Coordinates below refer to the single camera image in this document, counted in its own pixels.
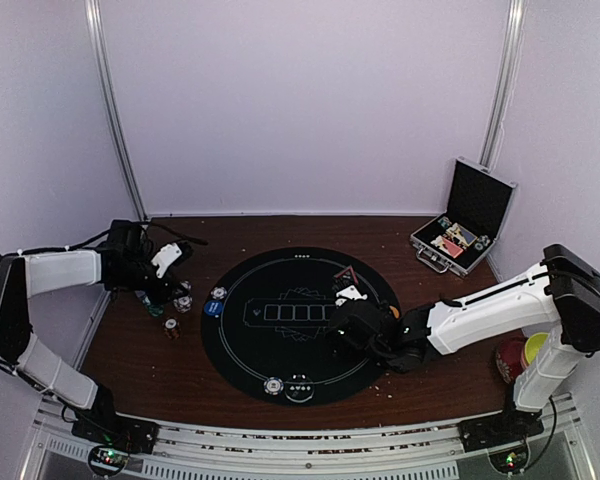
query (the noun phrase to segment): metal frame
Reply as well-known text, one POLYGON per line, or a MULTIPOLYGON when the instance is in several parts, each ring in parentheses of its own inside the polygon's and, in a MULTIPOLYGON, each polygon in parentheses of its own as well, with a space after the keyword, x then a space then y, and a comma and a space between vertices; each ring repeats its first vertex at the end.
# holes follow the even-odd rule
MULTIPOLYGON (((568 436, 571 460, 582 480, 594 480, 581 421, 570 394, 556 397, 557 432, 568 436)), ((39 478, 46 452, 78 461, 94 445, 71 436, 61 405, 45 399, 27 437, 28 451, 18 478, 39 478)), ((546 438, 553 412, 542 415, 546 438)), ((352 430, 268 431, 161 422, 152 455, 133 455, 126 473, 145 479, 457 479, 458 460, 486 455, 464 453, 458 420, 352 430)))
POLYGON ((520 44, 522 39, 522 25, 524 22, 526 0, 511 0, 509 7, 509 21, 502 49, 502 61, 500 63, 500 74, 496 84, 496 93, 493 99, 491 118, 487 126, 487 135, 484 139, 482 152, 480 153, 480 165, 492 170, 500 145, 502 121, 505 110, 513 89, 520 56, 520 44))
POLYGON ((100 86, 102 88, 102 94, 104 95, 105 109, 109 121, 109 129, 111 130, 111 137, 113 138, 113 144, 116 150, 116 156, 118 157, 124 183, 127 187, 127 192, 131 197, 136 216, 139 220, 147 220, 147 212, 142 203, 138 182, 133 173, 129 152, 127 151, 127 145, 122 133, 120 114, 118 113, 116 99, 113 94, 113 83, 111 80, 111 72, 109 70, 109 60, 107 58, 102 20, 100 18, 100 0, 85 0, 85 8, 89 35, 91 36, 91 44, 96 57, 96 64, 100 76, 100 86))

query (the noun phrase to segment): aluminum case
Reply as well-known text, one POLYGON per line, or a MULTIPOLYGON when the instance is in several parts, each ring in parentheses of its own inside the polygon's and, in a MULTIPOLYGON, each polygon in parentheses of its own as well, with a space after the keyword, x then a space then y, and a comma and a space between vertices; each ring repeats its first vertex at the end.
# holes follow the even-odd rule
POLYGON ((447 210, 411 234, 416 257, 437 273, 451 271, 460 277, 468 275, 486 258, 500 237, 512 204, 517 184, 490 173, 484 166, 463 157, 454 159, 453 181, 447 210), (447 217, 480 237, 487 235, 490 244, 478 251, 469 247, 460 256, 451 255, 431 244, 444 233, 439 220, 447 217))

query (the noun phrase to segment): white wall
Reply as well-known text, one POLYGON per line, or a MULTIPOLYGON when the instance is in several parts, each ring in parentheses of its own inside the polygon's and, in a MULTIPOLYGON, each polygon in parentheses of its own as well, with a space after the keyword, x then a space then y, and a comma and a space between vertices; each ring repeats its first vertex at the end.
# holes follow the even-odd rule
POLYGON ((147 210, 431 213, 477 159, 507 0, 102 2, 147 210))
MULTIPOLYGON (((0 252, 74 243, 132 208, 108 133, 84 2, 0 1, 0 252)), ((100 289, 35 298, 38 335, 71 360, 100 289)), ((39 402, 0 372, 0 480, 39 402)))
MULTIPOLYGON (((600 270, 600 0, 529 3, 496 167, 520 189, 494 258, 509 277, 560 242, 600 270)), ((600 353, 568 388, 600 460, 600 353)))

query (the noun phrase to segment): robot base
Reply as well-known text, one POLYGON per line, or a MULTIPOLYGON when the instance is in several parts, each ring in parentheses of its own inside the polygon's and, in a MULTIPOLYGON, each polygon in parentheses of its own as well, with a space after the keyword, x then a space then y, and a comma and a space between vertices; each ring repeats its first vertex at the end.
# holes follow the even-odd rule
POLYGON ((525 437, 540 435, 544 426, 535 418, 514 418, 513 415, 497 413, 488 417, 465 420, 458 424, 460 439, 465 452, 494 448, 507 443, 524 440, 525 437))
POLYGON ((157 423, 121 416, 118 416, 116 423, 120 432, 118 438, 115 438, 115 435, 107 435, 101 428, 85 419, 78 419, 71 433, 76 437, 107 445, 121 452, 147 454, 153 452, 160 428, 157 423))

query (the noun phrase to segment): blue poker chip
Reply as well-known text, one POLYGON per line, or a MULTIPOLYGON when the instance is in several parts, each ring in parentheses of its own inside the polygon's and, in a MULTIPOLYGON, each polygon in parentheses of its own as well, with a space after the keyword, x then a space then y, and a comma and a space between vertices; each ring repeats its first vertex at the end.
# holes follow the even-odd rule
POLYGON ((269 395, 278 395, 284 390, 284 383, 278 377, 269 377, 264 382, 264 391, 269 395))
POLYGON ((222 304, 222 302, 218 301, 207 302, 207 304, 204 306, 204 313, 206 313, 210 317, 220 315, 222 313, 222 310, 224 310, 224 305, 222 304))

